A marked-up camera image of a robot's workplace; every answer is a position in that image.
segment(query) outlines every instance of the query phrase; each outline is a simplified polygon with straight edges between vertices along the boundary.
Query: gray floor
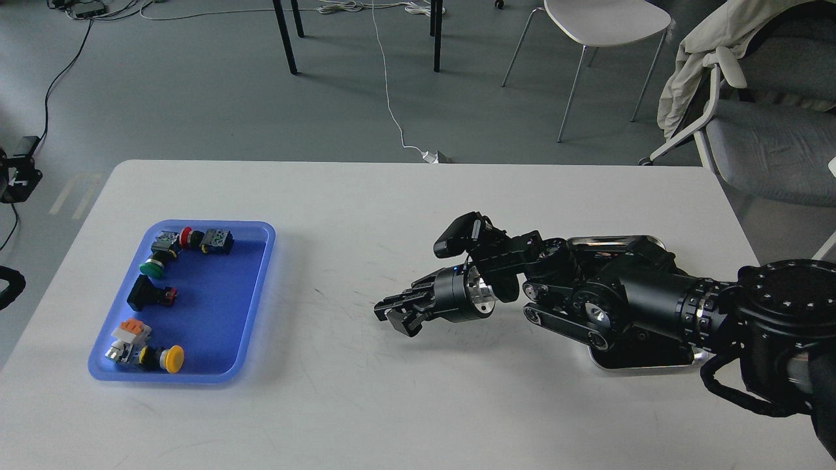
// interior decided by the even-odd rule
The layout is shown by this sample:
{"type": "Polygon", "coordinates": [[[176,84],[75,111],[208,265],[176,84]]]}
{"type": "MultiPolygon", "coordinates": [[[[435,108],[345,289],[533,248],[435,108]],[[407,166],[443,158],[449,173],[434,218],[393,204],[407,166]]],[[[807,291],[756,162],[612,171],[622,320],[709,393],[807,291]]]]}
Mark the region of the gray floor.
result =
{"type": "MultiPolygon", "coordinates": [[[[526,17],[539,3],[507,0],[499,11],[489,0],[448,1],[440,74],[432,72],[427,17],[401,8],[377,12],[391,104],[407,145],[441,150],[455,163],[634,165],[664,141],[655,106],[673,70],[675,47],[721,2],[656,2],[674,24],[635,123],[628,119],[657,40],[601,50],[583,71],[562,144],[555,139],[580,47],[545,15],[534,19],[508,86],[499,87],[526,17]]],[[[147,13],[168,17],[269,7],[266,0],[170,0],[147,13]]],[[[20,227],[0,252],[0,264],[20,270],[28,282],[0,314],[0,365],[73,242],[89,209],[86,202],[94,201],[122,161],[423,164],[417,151],[400,148],[386,109],[371,12],[303,12],[303,22],[308,37],[292,37],[302,72],[296,77],[288,73],[270,12],[165,22],[134,16],[94,24],[78,63],[49,101],[49,134],[36,155],[43,181],[18,205],[20,227]],[[69,193],[58,204],[66,188],[69,193]]],[[[0,143],[7,150],[22,135],[42,132],[43,94],[77,51],[85,29],[86,22],[49,11],[39,0],[0,2],[0,143]]],[[[672,152],[665,163],[697,165],[693,144],[672,152]]],[[[481,191],[502,190],[470,183],[475,200],[481,191]]],[[[442,191],[428,188],[427,195],[442,191]]],[[[749,201],[731,190],[729,196],[762,262],[809,257],[836,228],[834,210],[749,201]]],[[[573,202],[541,203],[548,213],[549,204],[573,202]]],[[[12,225],[11,208],[0,207],[3,238],[12,225]]],[[[118,237],[119,228],[113,233],[118,237]]],[[[569,229],[564,236],[569,235],[577,234],[569,229]]],[[[79,275],[90,275],[93,290],[95,260],[108,253],[89,256],[89,272],[79,275]]],[[[68,311],[56,320],[72,321],[73,315],[68,311]]]]}

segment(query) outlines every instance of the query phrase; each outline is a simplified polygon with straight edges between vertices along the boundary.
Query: cloth on chair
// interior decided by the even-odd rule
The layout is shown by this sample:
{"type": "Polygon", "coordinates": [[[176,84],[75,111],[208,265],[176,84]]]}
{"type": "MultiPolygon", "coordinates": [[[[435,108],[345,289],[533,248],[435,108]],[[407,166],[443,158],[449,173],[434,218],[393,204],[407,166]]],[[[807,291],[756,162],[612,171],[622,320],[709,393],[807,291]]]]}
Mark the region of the cloth on chair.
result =
{"type": "Polygon", "coordinates": [[[836,181],[824,171],[836,155],[836,116],[720,100],[706,132],[717,170],[730,185],[767,199],[836,207],[836,181]]]}
{"type": "MultiPolygon", "coordinates": [[[[738,59],[746,53],[755,34],[787,9],[814,0],[729,0],[680,43],[676,52],[675,72],[668,78],[659,99],[656,123],[670,139],[680,124],[691,98],[700,83],[702,59],[719,46],[727,47],[738,59]]],[[[805,100],[806,106],[826,110],[833,104],[805,100]]]]}

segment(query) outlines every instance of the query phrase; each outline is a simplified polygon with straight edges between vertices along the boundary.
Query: black device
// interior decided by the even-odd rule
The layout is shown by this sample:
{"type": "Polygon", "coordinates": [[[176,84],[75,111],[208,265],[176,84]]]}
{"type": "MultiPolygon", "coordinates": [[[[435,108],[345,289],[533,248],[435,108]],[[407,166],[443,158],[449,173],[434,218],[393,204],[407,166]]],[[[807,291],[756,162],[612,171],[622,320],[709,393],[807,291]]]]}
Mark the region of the black device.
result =
{"type": "Polygon", "coordinates": [[[36,135],[23,137],[11,158],[0,148],[0,202],[25,202],[43,178],[43,173],[35,168],[33,158],[40,141],[36,135]],[[16,170],[11,178],[9,169],[16,170]]]}
{"type": "Polygon", "coordinates": [[[694,347],[710,351],[700,371],[710,392],[761,415],[810,415],[836,458],[836,264],[746,266],[719,282],[677,268],[653,237],[510,238],[479,212],[453,221],[433,251],[467,260],[377,303],[380,321],[414,336],[438,317],[487,318],[517,299],[522,273],[525,317],[588,345],[604,367],[684,365],[694,347]],[[753,395],[714,378],[734,360],[753,395]]]}
{"type": "Polygon", "coordinates": [[[5,309],[23,292],[26,287],[26,279],[14,269],[0,266],[0,280],[6,281],[8,285],[0,291],[0,310],[5,309]]]}
{"type": "Polygon", "coordinates": [[[177,300],[177,289],[169,286],[163,289],[157,288],[148,276],[140,274],[134,281],[134,287],[130,289],[127,302],[132,310],[141,312],[146,305],[158,304],[171,307],[175,300],[177,300]]]}
{"type": "Polygon", "coordinates": [[[107,13],[107,8],[100,0],[75,3],[73,5],[73,15],[76,18],[92,18],[105,13],[107,13]]]}

